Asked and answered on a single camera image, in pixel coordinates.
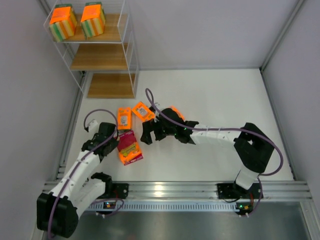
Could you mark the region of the pink sponge orange box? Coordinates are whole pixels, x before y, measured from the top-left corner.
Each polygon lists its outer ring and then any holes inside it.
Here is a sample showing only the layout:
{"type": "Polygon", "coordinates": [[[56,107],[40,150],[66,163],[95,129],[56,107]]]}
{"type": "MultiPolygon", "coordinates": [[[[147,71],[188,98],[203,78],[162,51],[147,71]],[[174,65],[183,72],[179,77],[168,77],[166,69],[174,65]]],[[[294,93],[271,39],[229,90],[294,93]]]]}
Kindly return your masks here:
{"type": "Polygon", "coordinates": [[[118,157],[124,166],[143,159],[142,150],[133,130],[124,132],[119,136],[117,150],[118,157]]]}

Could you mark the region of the yellow smiley sponge orange box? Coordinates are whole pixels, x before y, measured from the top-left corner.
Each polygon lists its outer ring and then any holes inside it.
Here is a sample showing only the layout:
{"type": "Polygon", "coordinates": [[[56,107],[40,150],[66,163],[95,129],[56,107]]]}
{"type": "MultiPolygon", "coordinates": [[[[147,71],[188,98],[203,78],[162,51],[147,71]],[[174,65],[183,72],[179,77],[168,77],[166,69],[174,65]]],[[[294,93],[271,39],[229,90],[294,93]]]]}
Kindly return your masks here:
{"type": "Polygon", "coordinates": [[[177,115],[183,120],[185,121],[185,117],[181,114],[181,112],[173,105],[170,106],[170,108],[177,113],[177,115]]]}

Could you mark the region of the striped sponge pack orange box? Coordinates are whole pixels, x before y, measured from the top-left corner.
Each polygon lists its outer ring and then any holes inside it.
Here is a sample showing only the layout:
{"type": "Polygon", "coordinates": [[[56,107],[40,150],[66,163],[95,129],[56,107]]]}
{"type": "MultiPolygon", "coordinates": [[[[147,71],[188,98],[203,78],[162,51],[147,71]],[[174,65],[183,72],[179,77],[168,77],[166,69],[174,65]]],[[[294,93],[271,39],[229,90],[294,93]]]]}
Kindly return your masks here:
{"type": "Polygon", "coordinates": [[[75,35],[77,24],[73,6],[57,4],[49,21],[49,30],[56,42],[62,42],[75,35]]]}

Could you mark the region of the slim orange sponge box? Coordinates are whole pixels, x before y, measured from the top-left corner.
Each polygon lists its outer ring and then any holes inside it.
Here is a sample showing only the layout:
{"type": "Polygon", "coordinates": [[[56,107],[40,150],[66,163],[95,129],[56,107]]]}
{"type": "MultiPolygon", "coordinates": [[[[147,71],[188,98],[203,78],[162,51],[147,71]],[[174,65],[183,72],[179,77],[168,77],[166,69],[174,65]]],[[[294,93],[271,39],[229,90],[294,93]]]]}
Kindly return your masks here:
{"type": "Polygon", "coordinates": [[[132,111],[130,107],[120,107],[117,111],[117,129],[129,131],[132,128],[132,111]]]}

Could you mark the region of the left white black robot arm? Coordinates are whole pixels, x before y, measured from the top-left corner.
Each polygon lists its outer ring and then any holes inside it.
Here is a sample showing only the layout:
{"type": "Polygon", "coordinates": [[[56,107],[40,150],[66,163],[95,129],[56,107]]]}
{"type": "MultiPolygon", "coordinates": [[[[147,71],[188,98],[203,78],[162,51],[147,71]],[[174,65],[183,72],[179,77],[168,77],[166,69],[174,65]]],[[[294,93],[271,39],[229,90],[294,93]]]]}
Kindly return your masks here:
{"type": "Polygon", "coordinates": [[[60,182],[36,201],[37,228],[49,238],[69,238],[76,230],[84,211],[98,198],[110,197],[112,177],[94,172],[102,160],[119,144],[114,135],[117,126],[102,122],[91,140],[87,140],[79,155],[60,182]]]}

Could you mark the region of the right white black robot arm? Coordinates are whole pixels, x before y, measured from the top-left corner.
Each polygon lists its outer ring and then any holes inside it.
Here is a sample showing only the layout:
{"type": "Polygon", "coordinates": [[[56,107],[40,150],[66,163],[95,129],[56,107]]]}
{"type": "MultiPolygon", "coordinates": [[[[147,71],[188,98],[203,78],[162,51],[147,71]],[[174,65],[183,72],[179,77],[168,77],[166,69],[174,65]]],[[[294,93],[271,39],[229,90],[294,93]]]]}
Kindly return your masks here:
{"type": "Polygon", "coordinates": [[[240,131],[223,131],[221,128],[213,131],[198,121],[184,120],[172,108],[165,108],[161,114],[142,123],[140,140],[152,144],[151,133],[157,141],[173,136],[183,144],[211,144],[235,151],[242,162],[232,186],[238,194],[246,194],[257,177],[265,172],[275,149],[270,139],[253,123],[247,122],[240,131]]]}

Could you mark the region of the aluminium mounting rail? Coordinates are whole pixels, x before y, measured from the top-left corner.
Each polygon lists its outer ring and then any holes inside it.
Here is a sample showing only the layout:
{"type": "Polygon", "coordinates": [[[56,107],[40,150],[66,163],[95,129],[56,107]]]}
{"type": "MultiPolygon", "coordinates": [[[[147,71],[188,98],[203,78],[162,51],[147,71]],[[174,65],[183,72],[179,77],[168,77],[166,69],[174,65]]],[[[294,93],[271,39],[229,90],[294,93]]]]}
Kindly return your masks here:
{"type": "MultiPolygon", "coordinates": [[[[309,186],[304,181],[262,181],[256,192],[267,201],[308,201],[312,199],[309,186]]],[[[221,181],[131,181],[126,190],[128,200],[217,200],[230,191],[221,181]]]]}

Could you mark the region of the orange box with barcode label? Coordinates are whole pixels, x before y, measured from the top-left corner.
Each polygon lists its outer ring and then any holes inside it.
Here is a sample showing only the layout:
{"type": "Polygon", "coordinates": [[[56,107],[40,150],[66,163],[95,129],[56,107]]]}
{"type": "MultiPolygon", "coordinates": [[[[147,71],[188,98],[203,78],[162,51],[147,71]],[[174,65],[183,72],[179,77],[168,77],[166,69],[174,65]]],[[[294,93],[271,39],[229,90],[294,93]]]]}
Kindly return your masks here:
{"type": "Polygon", "coordinates": [[[155,118],[155,114],[143,103],[138,102],[131,111],[144,123],[155,118]]]}

